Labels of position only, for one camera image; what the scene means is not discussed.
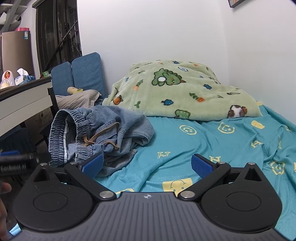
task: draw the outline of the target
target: desk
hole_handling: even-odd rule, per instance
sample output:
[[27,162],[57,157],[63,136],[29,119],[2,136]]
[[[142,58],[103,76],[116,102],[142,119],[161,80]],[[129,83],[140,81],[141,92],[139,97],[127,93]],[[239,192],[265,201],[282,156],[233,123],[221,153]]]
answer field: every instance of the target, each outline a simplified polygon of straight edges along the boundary
[[0,136],[48,107],[55,116],[59,108],[50,76],[1,92]]

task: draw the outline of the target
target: human hand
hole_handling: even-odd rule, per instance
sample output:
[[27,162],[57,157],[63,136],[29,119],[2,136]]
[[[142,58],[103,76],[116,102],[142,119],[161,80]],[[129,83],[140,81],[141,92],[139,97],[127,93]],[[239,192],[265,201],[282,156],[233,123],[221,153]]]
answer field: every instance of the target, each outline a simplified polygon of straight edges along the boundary
[[[11,191],[11,185],[9,183],[2,183],[1,195],[9,193]],[[7,227],[6,227],[6,208],[0,199],[0,239],[2,241],[7,241]]]

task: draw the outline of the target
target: green blanket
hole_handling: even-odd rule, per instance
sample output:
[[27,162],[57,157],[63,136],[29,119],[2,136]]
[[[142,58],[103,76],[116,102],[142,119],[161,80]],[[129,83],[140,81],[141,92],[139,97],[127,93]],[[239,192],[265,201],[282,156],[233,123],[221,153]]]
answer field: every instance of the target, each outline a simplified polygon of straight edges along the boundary
[[129,74],[113,84],[103,105],[198,121],[261,115],[249,94],[221,85],[209,67],[173,60],[132,65]]

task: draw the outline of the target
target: gray ribbed plate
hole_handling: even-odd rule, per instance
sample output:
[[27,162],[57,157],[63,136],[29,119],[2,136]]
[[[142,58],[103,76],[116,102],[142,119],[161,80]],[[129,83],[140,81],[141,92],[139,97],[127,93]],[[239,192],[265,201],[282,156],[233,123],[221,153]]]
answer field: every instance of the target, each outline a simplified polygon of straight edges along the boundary
[[115,201],[100,203],[79,226],[59,233],[23,230],[13,241],[275,241],[285,240],[271,229],[258,234],[233,233],[209,222],[194,202],[173,192],[123,192]]

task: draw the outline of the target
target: brown drawstring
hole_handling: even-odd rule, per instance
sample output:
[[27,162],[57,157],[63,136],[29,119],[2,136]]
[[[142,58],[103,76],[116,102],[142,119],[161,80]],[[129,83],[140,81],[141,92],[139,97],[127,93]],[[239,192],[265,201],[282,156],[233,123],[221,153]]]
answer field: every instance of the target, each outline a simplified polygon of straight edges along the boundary
[[[101,134],[103,134],[103,133],[105,133],[106,131],[110,130],[110,129],[111,129],[113,126],[115,126],[115,125],[117,125],[117,129],[118,129],[119,126],[120,126],[119,122],[115,122],[115,123],[113,123],[112,125],[106,127],[105,129],[102,129],[100,132],[98,132],[97,134],[95,134],[95,135],[94,135],[91,139],[89,139],[89,140],[87,139],[87,136],[83,136],[83,140],[84,140],[84,142],[85,142],[84,146],[88,146],[88,145],[91,145],[91,144],[95,144],[94,140],[97,139],[98,136],[100,136]],[[115,149],[118,149],[118,148],[119,148],[118,145],[116,145],[115,143],[113,143],[113,142],[111,142],[111,141],[107,141],[107,142],[105,142],[105,143],[110,143],[110,144],[112,144],[112,145],[115,147]]]

